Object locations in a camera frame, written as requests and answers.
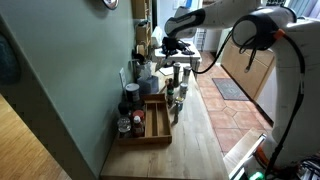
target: white cabinet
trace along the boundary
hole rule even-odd
[[[262,89],[257,103],[272,121],[276,118],[277,101],[277,78],[276,68],[273,68],[264,88]]]

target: window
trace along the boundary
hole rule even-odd
[[[320,19],[320,0],[287,0],[288,7],[293,9],[298,17],[305,16]]]

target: tiled floor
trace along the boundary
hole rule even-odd
[[[199,71],[206,69],[213,61],[208,52],[201,52]],[[225,155],[252,128],[268,133],[272,127],[250,101],[224,100],[212,78],[230,78],[220,66],[213,66],[197,77],[202,98],[207,107],[212,129],[217,135],[221,152]]]

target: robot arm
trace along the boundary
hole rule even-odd
[[[271,157],[265,173],[268,175],[273,165],[281,168],[293,166],[319,151],[320,139],[314,138],[318,137],[320,126],[319,108],[314,102],[320,101],[317,93],[320,86],[316,85],[317,77],[320,77],[320,55],[315,48],[320,41],[320,21],[297,21],[294,12],[284,7],[259,7],[260,0],[220,0],[208,7],[170,18],[165,32],[169,39],[179,39],[185,37],[185,32],[191,28],[233,27],[231,37],[240,49],[253,49],[255,53],[256,50],[270,48],[274,52],[277,112],[272,135],[262,146],[266,157]],[[272,154],[276,146],[277,153]]]
[[[185,11],[179,8],[175,17],[170,18],[165,24],[165,32],[169,38],[185,38],[188,30],[192,28],[224,29],[244,15],[255,11],[261,6],[260,0],[219,0],[213,4],[182,15]]]

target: green wall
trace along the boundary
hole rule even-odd
[[[23,70],[0,92],[71,177],[82,164],[98,178],[116,132],[121,67],[132,80],[131,1],[112,11],[101,0],[1,0],[0,15]]]

